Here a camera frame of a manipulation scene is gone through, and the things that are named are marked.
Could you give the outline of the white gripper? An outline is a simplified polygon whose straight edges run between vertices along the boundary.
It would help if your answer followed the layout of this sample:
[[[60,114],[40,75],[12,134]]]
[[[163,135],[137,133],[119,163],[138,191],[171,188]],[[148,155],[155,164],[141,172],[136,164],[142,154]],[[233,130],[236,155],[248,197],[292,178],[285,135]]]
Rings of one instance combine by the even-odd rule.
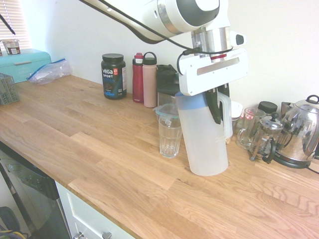
[[[217,90],[230,97],[229,83],[248,73],[247,51],[231,50],[220,61],[208,57],[193,56],[180,61],[179,89],[186,96],[205,92],[209,110],[216,124],[221,124]]]

